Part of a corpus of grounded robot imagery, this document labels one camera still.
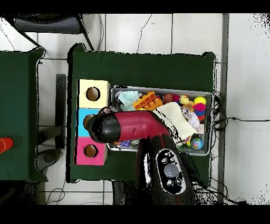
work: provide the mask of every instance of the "green tablecloth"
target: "green tablecloth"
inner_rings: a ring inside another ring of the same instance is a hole
[[[13,147],[0,154],[0,180],[45,181],[35,168],[37,143],[36,65],[43,49],[0,52],[0,137]]]
[[[78,79],[106,80],[111,85],[152,87],[213,92],[215,55],[123,54],[85,52],[82,44],[69,51],[67,122],[67,179],[135,180],[133,152],[109,151],[104,166],[74,165],[76,95]],[[191,157],[199,170],[199,178],[208,185],[209,156]]]

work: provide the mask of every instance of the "orange toy block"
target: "orange toy block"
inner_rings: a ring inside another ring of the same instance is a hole
[[[153,111],[153,110],[155,110],[157,107],[162,106],[162,105],[163,105],[162,100],[159,99],[159,98],[156,98],[156,99],[154,99],[153,101],[151,101],[149,104],[145,105],[144,108],[145,108],[146,110]]]
[[[148,104],[155,98],[156,98],[156,94],[153,91],[151,91],[151,92],[148,92],[147,95],[143,95],[141,99],[138,99],[138,101],[134,102],[132,105],[136,110],[138,110],[138,109],[143,108],[146,104]]]

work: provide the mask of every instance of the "gray plastic bin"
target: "gray plastic bin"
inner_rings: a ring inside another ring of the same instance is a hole
[[[208,155],[210,152],[210,146],[211,146],[211,136],[212,136],[212,122],[213,119],[213,108],[214,108],[214,95],[210,92],[199,92],[199,91],[187,91],[187,90],[174,90],[174,89],[157,89],[157,88],[145,88],[145,87],[131,87],[128,86],[127,88],[122,88],[120,86],[113,86],[110,90],[110,97],[111,97],[111,106],[115,107],[118,111],[122,111],[120,108],[119,103],[115,99],[115,93],[117,91],[139,91],[143,94],[147,94],[149,91],[154,91],[156,94],[177,94],[177,95],[184,95],[187,94],[189,100],[193,101],[197,96],[203,96],[206,99],[206,110],[205,110],[205,119],[200,122],[201,124],[204,124],[204,134],[193,134],[191,140],[193,138],[199,137],[202,139],[204,146],[200,150],[195,150],[191,147],[186,146],[186,144],[183,144],[182,147],[179,149],[180,152],[186,152],[189,155],[198,155],[198,156],[205,156]],[[116,145],[112,143],[107,144],[108,148],[111,150],[116,151],[131,151],[136,152],[137,146],[136,145],[130,145],[126,148],[119,148]]]

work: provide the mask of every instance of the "yellow box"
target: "yellow box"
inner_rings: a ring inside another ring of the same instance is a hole
[[[109,104],[109,91],[111,85],[107,81],[103,80],[90,80],[80,79],[80,90],[79,90],[79,107],[80,108],[91,108],[99,109],[106,107]],[[91,101],[87,98],[86,93],[88,89],[95,89],[99,93],[99,98],[95,101]]]

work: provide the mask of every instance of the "pink box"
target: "pink box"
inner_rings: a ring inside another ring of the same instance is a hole
[[[98,149],[95,157],[87,157],[84,153],[84,148],[88,145],[94,145]],[[91,137],[78,137],[76,165],[96,165],[102,166],[107,158],[108,150],[106,144],[94,142]]]

